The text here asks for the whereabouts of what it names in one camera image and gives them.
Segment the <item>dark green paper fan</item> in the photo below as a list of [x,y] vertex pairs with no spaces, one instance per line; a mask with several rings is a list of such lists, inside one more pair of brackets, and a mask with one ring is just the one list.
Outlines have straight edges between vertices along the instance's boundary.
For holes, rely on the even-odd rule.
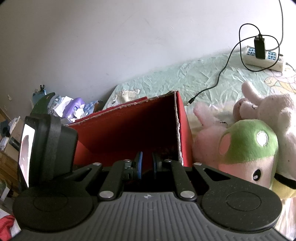
[[51,99],[55,96],[55,92],[51,92],[41,97],[38,102],[34,105],[30,115],[33,114],[48,114],[48,106]]

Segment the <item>large red cardboard box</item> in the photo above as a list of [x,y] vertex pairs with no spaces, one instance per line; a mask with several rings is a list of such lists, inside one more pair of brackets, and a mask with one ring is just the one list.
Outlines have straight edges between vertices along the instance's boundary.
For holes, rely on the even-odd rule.
[[78,133],[74,166],[116,161],[143,153],[142,167],[152,167],[152,155],[190,167],[192,133],[178,91],[120,104],[90,114],[69,125]]

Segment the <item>pink bunny plush toy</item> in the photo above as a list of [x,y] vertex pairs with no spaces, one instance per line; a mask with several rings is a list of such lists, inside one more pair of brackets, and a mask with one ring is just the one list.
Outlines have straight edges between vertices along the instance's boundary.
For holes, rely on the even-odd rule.
[[219,156],[219,140],[227,130],[227,123],[216,118],[204,102],[197,102],[193,113],[202,124],[192,145],[194,161],[227,172],[229,169]]

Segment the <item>green mushroom plush toy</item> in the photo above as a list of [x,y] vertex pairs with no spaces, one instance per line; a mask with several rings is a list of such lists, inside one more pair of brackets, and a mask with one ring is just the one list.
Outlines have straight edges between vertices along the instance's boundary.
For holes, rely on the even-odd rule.
[[278,139],[261,120],[240,120],[228,128],[218,144],[218,169],[270,188],[278,162]]

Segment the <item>light green bed sheet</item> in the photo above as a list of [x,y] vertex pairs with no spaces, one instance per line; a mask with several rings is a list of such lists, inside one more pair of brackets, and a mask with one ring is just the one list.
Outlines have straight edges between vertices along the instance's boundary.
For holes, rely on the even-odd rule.
[[262,96],[295,93],[295,71],[290,66],[284,72],[251,72],[242,65],[240,54],[236,52],[231,56],[223,54],[187,61],[130,79],[116,86],[104,108],[175,90],[183,102],[202,91],[196,100],[219,109],[243,97],[241,85],[245,81],[252,82]]

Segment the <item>yellow plush toy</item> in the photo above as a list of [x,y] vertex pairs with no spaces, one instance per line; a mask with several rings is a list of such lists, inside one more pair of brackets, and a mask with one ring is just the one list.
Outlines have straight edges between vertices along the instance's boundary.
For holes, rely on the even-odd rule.
[[295,180],[286,178],[279,173],[275,173],[271,190],[276,193],[280,199],[295,197]]

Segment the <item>white bunny plush toy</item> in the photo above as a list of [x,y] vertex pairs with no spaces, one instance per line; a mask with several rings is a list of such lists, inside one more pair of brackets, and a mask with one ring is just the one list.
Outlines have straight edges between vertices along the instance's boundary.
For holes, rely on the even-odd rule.
[[259,95],[251,82],[241,86],[244,99],[235,104],[234,118],[258,119],[276,134],[280,149],[277,173],[295,180],[295,97],[289,94]]

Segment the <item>black charger plug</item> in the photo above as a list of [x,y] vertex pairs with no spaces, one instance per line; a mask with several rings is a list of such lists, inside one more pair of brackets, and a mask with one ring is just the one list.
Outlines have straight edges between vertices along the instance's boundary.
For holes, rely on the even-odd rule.
[[264,37],[259,34],[254,38],[255,57],[258,59],[265,59],[265,42]]

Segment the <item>white power strip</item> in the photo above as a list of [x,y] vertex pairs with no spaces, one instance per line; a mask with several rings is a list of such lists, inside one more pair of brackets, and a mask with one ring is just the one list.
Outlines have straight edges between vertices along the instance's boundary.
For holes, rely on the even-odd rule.
[[265,59],[259,59],[255,57],[255,48],[247,46],[242,50],[242,59],[247,65],[268,68],[278,72],[283,72],[286,69],[283,56],[279,56],[273,51],[266,51]]

